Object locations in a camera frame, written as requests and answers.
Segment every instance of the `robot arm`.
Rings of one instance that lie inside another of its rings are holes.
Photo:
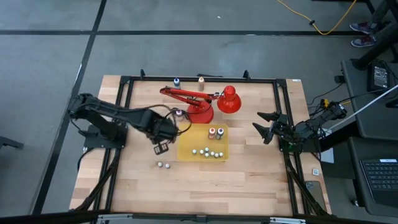
[[[325,122],[345,118],[347,111],[339,103],[331,102],[320,116],[302,121],[295,126],[288,124],[287,115],[281,114],[280,111],[274,113],[257,112],[257,114],[268,122],[272,121],[269,128],[253,123],[253,126],[264,138],[264,144],[269,144],[276,134],[291,145],[299,145],[308,139],[316,138],[319,128]]]
[[[174,121],[149,108],[126,109],[87,93],[74,96],[68,112],[72,119],[88,120],[99,129],[102,137],[110,141],[126,137],[126,129],[120,121],[131,124],[133,128],[145,133],[153,144],[159,146],[163,140],[174,142],[178,134],[178,127]],[[113,118],[113,121],[105,120],[102,115]]]

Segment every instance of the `red lamp shade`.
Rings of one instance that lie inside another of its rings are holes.
[[[233,86],[225,87],[224,95],[217,100],[217,106],[224,113],[235,113],[241,108],[242,101]]]

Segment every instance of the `wooden tabletop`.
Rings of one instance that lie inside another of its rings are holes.
[[[105,75],[98,98],[116,101],[120,76]],[[159,90],[172,82],[135,81],[130,108],[156,104],[187,109],[187,104]],[[182,89],[198,91],[197,83],[183,82]],[[206,83],[205,93],[223,91],[226,83]],[[287,174],[277,137],[263,144],[252,122],[263,126],[258,111],[275,111],[273,87],[265,83],[233,83],[242,99],[241,109],[233,114],[222,113],[214,106],[212,123],[225,123],[229,131],[229,159],[226,162],[181,162],[177,160],[178,139],[169,145],[169,152],[156,156],[153,145],[144,134],[130,127],[126,147],[122,150],[111,210],[144,213],[206,213],[214,215],[292,215]],[[295,123],[308,119],[308,110],[300,80],[287,80],[290,104]],[[280,92],[282,109],[283,93]],[[166,110],[154,108],[160,114]],[[81,162],[70,208],[79,206],[98,181],[104,149],[94,149]],[[305,180],[321,183],[326,207],[329,200],[320,163],[310,154],[302,153]],[[157,162],[171,168],[159,168]],[[312,169],[320,171],[312,175]],[[108,186],[105,186],[101,208]],[[303,212],[296,186],[299,211]]]

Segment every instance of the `person's foot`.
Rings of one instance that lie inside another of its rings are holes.
[[[362,22],[359,24],[353,23],[349,25],[354,31],[362,32],[364,34],[374,34],[377,31],[377,24],[372,22]]]
[[[351,41],[351,45],[354,47],[371,47],[376,44],[376,40],[371,35],[355,39]]]

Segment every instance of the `bottle cap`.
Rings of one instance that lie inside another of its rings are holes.
[[[177,111],[175,112],[175,114],[176,114],[177,116],[182,116],[182,110],[177,110]]]

